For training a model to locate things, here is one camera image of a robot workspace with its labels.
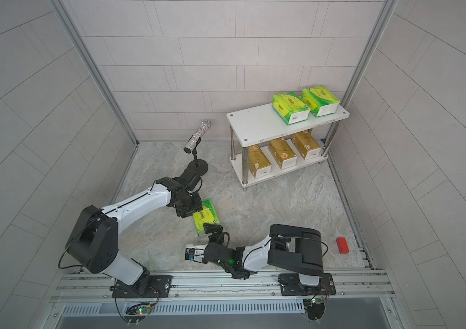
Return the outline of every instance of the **red object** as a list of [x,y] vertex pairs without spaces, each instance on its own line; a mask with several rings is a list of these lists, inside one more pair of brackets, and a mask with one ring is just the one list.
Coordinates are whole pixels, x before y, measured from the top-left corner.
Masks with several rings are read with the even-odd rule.
[[346,243],[346,239],[343,237],[338,237],[336,239],[337,247],[339,248],[339,254],[348,254],[350,250],[348,250],[348,244]]

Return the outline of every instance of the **tiled wall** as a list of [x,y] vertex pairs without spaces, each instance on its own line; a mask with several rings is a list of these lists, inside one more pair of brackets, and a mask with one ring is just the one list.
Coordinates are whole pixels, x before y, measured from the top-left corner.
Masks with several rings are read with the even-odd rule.
[[109,201],[132,148],[48,2],[0,0],[0,328],[32,321],[80,211]]
[[411,326],[466,328],[466,0],[400,0],[332,154]]
[[[225,113],[325,84],[341,97],[379,2],[64,0],[142,141],[229,138]],[[314,130],[321,138],[328,127]]]

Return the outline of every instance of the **sparkly microphone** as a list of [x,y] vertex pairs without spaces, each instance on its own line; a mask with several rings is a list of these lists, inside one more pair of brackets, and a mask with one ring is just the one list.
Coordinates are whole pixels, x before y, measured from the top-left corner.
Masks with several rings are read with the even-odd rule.
[[204,120],[200,127],[198,127],[197,131],[191,136],[189,141],[186,144],[186,147],[184,148],[184,151],[186,153],[191,153],[194,148],[197,147],[198,145],[198,139],[201,138],[204,133],[211,127],[211,122],[209,120]]

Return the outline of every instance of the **marble floor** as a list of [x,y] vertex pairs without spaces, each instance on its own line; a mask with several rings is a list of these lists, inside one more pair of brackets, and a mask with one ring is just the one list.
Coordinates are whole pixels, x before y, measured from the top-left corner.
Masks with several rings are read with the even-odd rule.
[[[156,179],[182,174],[192,160],[192,155],[183,151],[184,145],[142,142],[117,201],[149,188]],[[363,267],[326,161],[264,181],[244,192],[231,167],[229,152],[227,141],[202,141],[198,146],[199,158],[209,164],[199,193],[202,200],[212,200],[221,225],[230,233],[230,248],[262,240],[271,224],[311,227],[321,232],[322,240],[329,246],[323,257],[325,268]],[[349,254],[339,254],[336,238],[340,236],[346,238]],[[120,251],[150,270],[219,269],[213,264],[184,260],[186,244],[207,244],[207,238],[198,238],[192,217],[181,219],[169,207],[137,220],[119,237]]]

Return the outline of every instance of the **white shelf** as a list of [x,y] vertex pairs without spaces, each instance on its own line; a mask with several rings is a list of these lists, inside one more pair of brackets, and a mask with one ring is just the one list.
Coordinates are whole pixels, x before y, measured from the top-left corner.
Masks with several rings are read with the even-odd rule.
[[[295,155],[297,155],[296,165],[293,166],[293,167],[286,168],[286,169],[281,169],[279,167],[278,163],[275,161],[275,158],[273,157],[273,155],[269,152],[268,147],[263,146],[260,149],[263,151],[264,155],[266,155],[269,162],[271,163],[271,172],[269,174],[267,174],[267,175],[264,175],[264,176],[260,177],[260,178],[255,178],[253,176],[253,174],[251,174],[251,171],[248,170],[248,184],[246,184],[246,185],[242,184],[242,186],[244,188],[247,188],[248,186],[251,186],[251,185],[255,185],[256,183],[260,183],[261,181],[270,180],[270,179],[272,179],[274,177],[284,175],[284,174],[292,172],[294,170],[304,168],[304,167],[309,166],[311,164],[314,164],[316,162],[321,162],[321,161],[327,159],[327,158],[322,157],[322,155],[319,154],[316,157],[313,157],[313,158],[308,159],[308,160],[304,160],[302,158],[301,154],[299,153],[299,150],[297,150],[297,148],[295,147],[294,143],[292,143],[291,140],[286,140],[286,142],[288,142],[291,149],[294,151]],[[231,159],[230,159],[230,161],[231,161],[231,165],[233,166],[233,169],[235,170],[235,173],[237,174],[237,177],[238,177],[239,181],[242,183],[242,153],[237,154],[237,158],[236,158],[235,161],[232,161]]]
[[263,141],[346,119],[349,115],[348,111],[339,105],[333,114],[315,117],[310,113],[308,120],[287,125],[271,107],[271,104],[264,104],[228,113],[227,118],[241,146],[246,148]]

